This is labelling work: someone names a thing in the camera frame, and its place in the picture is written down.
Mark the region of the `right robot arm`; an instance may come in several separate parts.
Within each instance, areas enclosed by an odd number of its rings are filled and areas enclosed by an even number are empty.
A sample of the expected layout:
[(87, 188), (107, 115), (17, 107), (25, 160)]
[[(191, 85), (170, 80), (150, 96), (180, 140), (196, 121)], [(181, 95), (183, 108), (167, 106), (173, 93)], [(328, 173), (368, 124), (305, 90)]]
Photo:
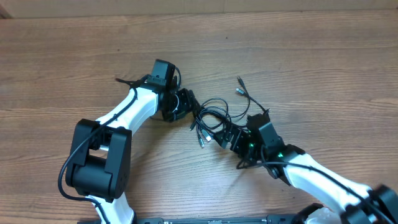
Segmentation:
[(213, 135), (241, 158), (238, 169), (265, 167), (274, 179), (315, 197), (341, 223), (397, 223), (397, 193), (385, 185), (373, 189), (323, 167), (303, 149), (285, 144), (271, 122), (232, 126)]

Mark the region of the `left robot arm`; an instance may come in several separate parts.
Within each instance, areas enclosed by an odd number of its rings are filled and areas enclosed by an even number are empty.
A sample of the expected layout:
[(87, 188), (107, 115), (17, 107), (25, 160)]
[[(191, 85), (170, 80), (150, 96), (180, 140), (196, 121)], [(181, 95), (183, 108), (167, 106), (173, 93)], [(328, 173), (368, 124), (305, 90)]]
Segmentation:
[(70, 155), (58, 175), (58, 190), (70, 200), (90, 202), (98, 223), (137, 223), (125, 189), (131, 171), (132, 136), (143, 122), (162, 113), (172, 122), (192, 112), (197, 105), (191, 90), (180, 88), (176, 77), (146, 75), (128, 81), (127, 97), (108, 114), (75, 126)]

